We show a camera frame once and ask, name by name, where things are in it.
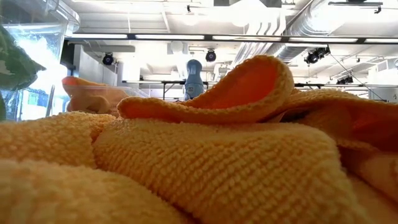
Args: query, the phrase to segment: plastic container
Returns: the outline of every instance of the plastic container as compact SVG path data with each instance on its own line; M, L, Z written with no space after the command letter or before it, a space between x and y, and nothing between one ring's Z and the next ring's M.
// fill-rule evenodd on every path
M149 97L141 90L123 86L63 86L70 97L66 111L119 116L118 103L129 96Z
M78 14L61 0L2 0L0 15L0 120L57 114L63 40L78 30Z

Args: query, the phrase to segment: white wall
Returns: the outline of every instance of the white wall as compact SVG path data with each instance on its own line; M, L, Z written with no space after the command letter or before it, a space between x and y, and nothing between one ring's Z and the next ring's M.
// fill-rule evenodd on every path
M75 46L73 64L76 66L78 77L91 82L116 86L118 77L115 72L88 55L82 45Z

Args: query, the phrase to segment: glass tank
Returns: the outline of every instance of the glass tank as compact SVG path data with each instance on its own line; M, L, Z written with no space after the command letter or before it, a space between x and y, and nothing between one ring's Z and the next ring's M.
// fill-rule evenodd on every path
M63 111L63 40L79 28L61 0L0 1L0 120L38 119Z

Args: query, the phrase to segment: ceiling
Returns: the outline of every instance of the ceiling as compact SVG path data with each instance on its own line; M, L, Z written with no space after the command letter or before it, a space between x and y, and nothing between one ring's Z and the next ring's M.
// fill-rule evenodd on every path
M118 0L107 0L107 3L89 2L89 0L64 0L81 17L79 32L90 33L179 33L179 34L247 34L252 23L271 20L264 11L243 8L226 10L227 7L213 7L212 0L168 0L168 1L131 1L131 4L120 3ZM294 2L295 6L283 6L286 21L303 8L308 0L286 0ZM398 1L387 0L385 7L379 14L374 9L356 10L355 13L337 14L336 17L345 17L345 23L331 35L335 36L383 36L398 35ZM187 4L191 6L191 13L187 13ZM188 58L199 60L203 69L212 71L216 63L233 61L241 46L240 43L228 42L187 42L188 46L196 47ZM167 42L145 42L128 40L107 40L91 43L91 46L121 45L125 48L135 47L135 52L115 52L119 60L128 62L129 58L139 58L142 64L151 68L150 72L142 75L150 78L151 75L170 74L177 67L175 55L167 55ZM215 49L217 60L213 63L205 62L207 49ZM354 70L359 77L366 77L367 69L373 62L381 58L398 57L398 45L331 45L332 56L326 56L316 64L308 65L303 61L306 53L297 56L290 63L290 69L297 80L307 82L326 83L346 69ZM92 55L102 56L104 52L86 47Z

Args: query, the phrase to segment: blue bottle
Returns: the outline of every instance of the blue bottle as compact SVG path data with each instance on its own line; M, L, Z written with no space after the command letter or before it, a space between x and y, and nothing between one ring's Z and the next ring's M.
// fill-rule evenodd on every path
M192 100L204 92L200 78L201 63L192 59L187 63L188 78L185 81L185 101Z

